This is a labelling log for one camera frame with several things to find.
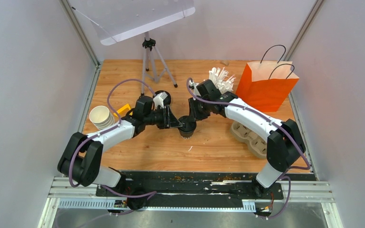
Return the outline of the black cup lid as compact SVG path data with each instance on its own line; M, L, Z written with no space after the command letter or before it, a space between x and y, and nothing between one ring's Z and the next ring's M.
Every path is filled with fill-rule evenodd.
M180 131L191 132L196 129L196 121L191 116L181 116L178 121L182 124L182 126L178 128Z

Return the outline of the black paper coffee cup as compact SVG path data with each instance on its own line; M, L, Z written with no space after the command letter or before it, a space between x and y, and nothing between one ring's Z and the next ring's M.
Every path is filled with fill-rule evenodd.
M182 138L189 139L194 134L195 130L185 130L182 128L179 128L179 133Z

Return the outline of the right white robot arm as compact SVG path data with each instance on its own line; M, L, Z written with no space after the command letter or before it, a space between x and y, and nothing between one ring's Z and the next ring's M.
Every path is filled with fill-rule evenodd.
M271 185L289 169L293 169L293 163L299 157L306 163L304 169L310 169L305 157L305 144L295 121L282 121L268 116L232 92L222 94L209 79L195 83L192 78L188 78L186 86L192 96L189 99L190 116L194 121L203 120L210 114L219 114L244 125L266 142L267 163L252 185L256 197L262 199L269 195Z

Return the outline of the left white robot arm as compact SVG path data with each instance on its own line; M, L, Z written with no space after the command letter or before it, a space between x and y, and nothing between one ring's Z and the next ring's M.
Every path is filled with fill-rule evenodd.
M101 165L102 154L125 140L140 134L146 126L155 125L159 129L182 127L182 123L173 115L168 104L156 104L149 96L140 97L131 114L95 133L76 132L71 135L58 162L57 170L82 186L90 184L108 186L115 196L126 192L126 182L122 174Z

